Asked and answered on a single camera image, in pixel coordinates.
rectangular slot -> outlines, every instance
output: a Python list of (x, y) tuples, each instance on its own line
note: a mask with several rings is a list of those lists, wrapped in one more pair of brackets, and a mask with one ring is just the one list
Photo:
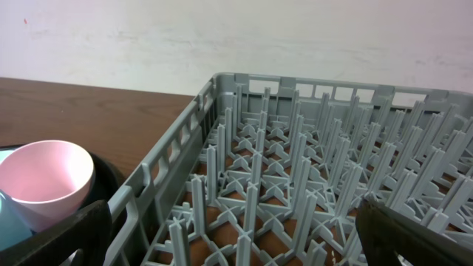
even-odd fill
[(371, 89), (358, 89), (356, 96), (360, 97), (360, 103), (371, 103), (372, 96), (375, 94)]
[(332, 97), (332, 92), (333, 92), (333, 87), (332, 86), (322, 86), (322, 85), (317, 85), (316, 86), (316, 98), (321, 99), (322, 96), (324, 96), (324, 93), (329, 94), (329, 98)]
[(335, 91), (335, 100), (351, 100), (352, 94), (352, 88), (337, 87), (337, 90)]
[(416, 101), (424, 101), (425, 99), (426, 95), (422, 94), (396, 92), (394, 94), (394, 98), (392, 99), (392, 105), (413, 107)]
[(312, 84), (296, 84), (296, 90), (299, 91), (301, 97), (312, 97), (313, 85)]
[(265, 93), (265, 88), (270, 88), (270, 93), (275, 95), (279, 91), (279, 82), (250, 80), (250, 92), (263, 94)]

pink cup rim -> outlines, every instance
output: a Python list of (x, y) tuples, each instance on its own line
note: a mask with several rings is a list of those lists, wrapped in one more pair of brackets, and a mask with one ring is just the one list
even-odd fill
[(62, 196), (62, 197), (59, 197), (57, 199), (51, 199), (51, 200), (46, 200), (46, 201), (28, 201), (28, 200), (22, 200), (22, 199), (16, 199), (14, 197), (11, 197), (12, 200), (14, 200), (15, 202), (19, 202), (19, 203), (25, 203), (25, 204), (31, 204), (31, 205), (36, 205), (36, 204), (45, 204), (45, 203), (53, 203), (53, 202), (57, 202), (57, 201), (60, 201), (60, 200), (63, 200), (63, 199), (66, 199), (67, 197), (71, 197), (72, 195), (78, 193), (80, 190), (82, 190), (82, 188), (84, 186), (86, 186), (90, 179), (92, 178), (92, 173), (94, 171), (94, 161), (92, 160), (92, 157), (90, 156), (89, 152), (82, 148), (81, 146), (75, 144), (75, 143), (72, 143), (72, 142), (69, 142), (69, 141), (65, 141), (65, 140), (40, 140), (40, 141), (35, 141), (33, 143), (28, 143), (26, 145), (23, 145), (21, 146), (20, 148), (16, 149), (12, 154), (8, 155), (5, 160), (3, 162), (0, 163), (0, 168), (1, 168), (1, 165), (3, 165), (7, 160), (8, 160), (8, 157), (12, 156), (15, 152), (17, 151), (20, 151), (22, 149), (25, 149), (29, 146), (33, 146), (33, 145), (36, 145), (36, 144), (39, 144), (39, 143), (66, 143), (68, 145), (72, 145), (72, 146), (75, 146), (77, 148), (79, 148), (80, 150), (82, 151), (85, 151), (85, 154), (87, 154), (87, 165), (84, 166), (84, 167), (88, 167), (88, 171), (89, 172), (89, 177), (85, 180), (84, 184), (81, 185), (81, 187), (79, 188), (76, 188), (73, 192), (65, 195), (65, 196)]

dishwasher tray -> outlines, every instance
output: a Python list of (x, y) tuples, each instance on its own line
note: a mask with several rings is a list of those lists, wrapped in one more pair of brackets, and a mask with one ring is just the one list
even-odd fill
[(109, 201), (104, 265), (366, 265), (364, 197), (473, 248), (473, 95), (220, 73)]

cup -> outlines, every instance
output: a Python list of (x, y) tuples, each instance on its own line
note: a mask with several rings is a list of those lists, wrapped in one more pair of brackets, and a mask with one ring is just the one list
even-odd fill
[(31, 236), (30, 229), (10, 206), (10, 198), (0, 191), (0, 251)]
[(44, 140), (15, 150), (0, 164), (0, 189), (35, 232), (73, 214), (89, 193), (94, 163), (77, 144)]

dish rack base grid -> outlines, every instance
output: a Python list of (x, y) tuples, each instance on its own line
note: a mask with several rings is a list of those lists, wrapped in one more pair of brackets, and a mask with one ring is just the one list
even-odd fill
[(127, 218), (104, 264), (366, 265), (364, 197), (473, 249), (472, 102), (217, 74), (110, 199)]

